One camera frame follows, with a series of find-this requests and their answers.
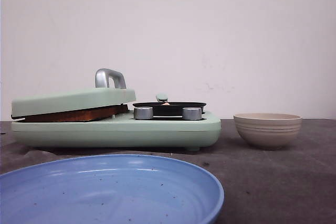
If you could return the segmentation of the breakfast maker hinged lid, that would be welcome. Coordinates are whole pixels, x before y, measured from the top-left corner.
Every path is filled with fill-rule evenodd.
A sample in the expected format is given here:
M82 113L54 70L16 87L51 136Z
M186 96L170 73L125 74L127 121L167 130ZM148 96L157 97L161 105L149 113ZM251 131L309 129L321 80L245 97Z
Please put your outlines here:
M59 112L121 105L136 100L135 91L126 87L122 73L102 68L95 74L95 87L49 95L36 95L12 101L12 119Z

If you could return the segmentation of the white bread slice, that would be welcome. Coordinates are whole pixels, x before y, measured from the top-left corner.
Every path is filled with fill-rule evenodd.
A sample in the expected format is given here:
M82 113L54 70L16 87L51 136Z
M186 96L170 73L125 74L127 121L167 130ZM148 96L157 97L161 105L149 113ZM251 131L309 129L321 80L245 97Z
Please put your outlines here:
M90 122L128 113L126 104L103 106L99 108L25 116L23 122Z

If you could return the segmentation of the cream ribbed bowl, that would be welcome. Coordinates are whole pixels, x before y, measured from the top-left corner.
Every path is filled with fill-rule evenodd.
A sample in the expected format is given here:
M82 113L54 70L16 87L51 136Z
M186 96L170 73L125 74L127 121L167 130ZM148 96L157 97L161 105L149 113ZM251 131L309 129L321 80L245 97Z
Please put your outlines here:
M278 113L240 113L234 115L240 137L251 146L265 150L281 149L299 134L302 117Z

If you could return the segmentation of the mint green breakfast maker base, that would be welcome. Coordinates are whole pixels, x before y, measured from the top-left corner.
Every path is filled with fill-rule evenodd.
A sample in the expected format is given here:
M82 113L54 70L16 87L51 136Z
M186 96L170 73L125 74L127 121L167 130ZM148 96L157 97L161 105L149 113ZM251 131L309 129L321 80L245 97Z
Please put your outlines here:
M12 122L17 142L33 147L182 147L198 150L217 142L221 121L205 112L198 121L178 116L136 120L133 112L91 122Z

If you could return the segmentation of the black round frying pan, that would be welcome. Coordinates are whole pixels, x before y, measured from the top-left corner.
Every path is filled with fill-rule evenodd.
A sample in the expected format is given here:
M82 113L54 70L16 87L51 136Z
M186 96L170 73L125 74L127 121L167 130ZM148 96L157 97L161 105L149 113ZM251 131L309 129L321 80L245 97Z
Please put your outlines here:
M168 102L170 105L162 105L162 103ZM156 102L137 102L133 103L134 107L150 106L153 108L154 116L182 116L182 109L185 107L197 107L202 108L202 114L204 114L204 102L172 102L172 101L156 101Z

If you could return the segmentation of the right silver control knob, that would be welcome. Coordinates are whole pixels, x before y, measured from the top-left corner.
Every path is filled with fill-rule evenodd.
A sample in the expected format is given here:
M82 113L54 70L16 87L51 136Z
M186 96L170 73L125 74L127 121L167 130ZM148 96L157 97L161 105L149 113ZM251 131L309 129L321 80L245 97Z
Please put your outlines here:
M187 121L198 121L202 119L202 108L185 107L182 109L182 119Z

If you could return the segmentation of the silver control knob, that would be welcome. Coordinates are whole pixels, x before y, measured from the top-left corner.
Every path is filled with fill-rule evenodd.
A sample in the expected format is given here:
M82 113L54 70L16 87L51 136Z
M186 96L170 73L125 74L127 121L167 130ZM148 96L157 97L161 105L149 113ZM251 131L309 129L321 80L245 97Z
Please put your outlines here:
M185 107L182 109L182 119L187 121L198 121L202 119L202 108Z
M153 119L153 108L150 106L140 106L134 108L135 120L151 120Z

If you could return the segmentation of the left silver control knob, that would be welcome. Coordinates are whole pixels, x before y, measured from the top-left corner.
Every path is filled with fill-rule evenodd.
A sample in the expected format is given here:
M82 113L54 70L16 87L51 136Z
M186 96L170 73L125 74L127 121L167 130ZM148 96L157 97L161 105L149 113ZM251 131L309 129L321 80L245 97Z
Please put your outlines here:
M134 108L135 120L151 120L153 119L153 108L150 106L140 106Z

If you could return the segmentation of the blue round plate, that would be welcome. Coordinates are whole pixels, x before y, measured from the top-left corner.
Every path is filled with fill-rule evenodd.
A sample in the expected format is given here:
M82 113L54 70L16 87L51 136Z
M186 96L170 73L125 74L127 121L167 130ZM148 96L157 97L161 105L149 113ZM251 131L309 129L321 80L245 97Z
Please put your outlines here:
M207 170L118 154L63 159L1 176L1 223L214 223L225 199Z

